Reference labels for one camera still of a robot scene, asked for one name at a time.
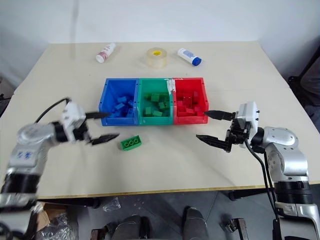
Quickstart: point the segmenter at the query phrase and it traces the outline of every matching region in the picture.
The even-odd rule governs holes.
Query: gray floor
[[[320,186],[312,187],[315,202],[320,204]],[[228,218],[245,218],[248,237],[251,240],[272,239],[274,215],[266,194],[231,201],[222,191],[178,192],[119,196],[120,209],[105,212],[97,209],[72,207],[77,215],[79,239],[89,240],[92,229],[102,228],[110,222],[119,223],[124,218],[138,214],[149,217],[154,237],[158,239],[180,240],[181,222],[185,206],[193,206],[201,211],[207,221],[210,239],[238,240],[239,235],[226,233],[221,223]],[[108,203],[112,197],[103,199]]]

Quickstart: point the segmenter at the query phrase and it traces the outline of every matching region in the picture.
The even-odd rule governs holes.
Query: clear tape
[[[146,52],[147,64],[156,69],[167,65],[167,51],[160,47],[150,48]]]

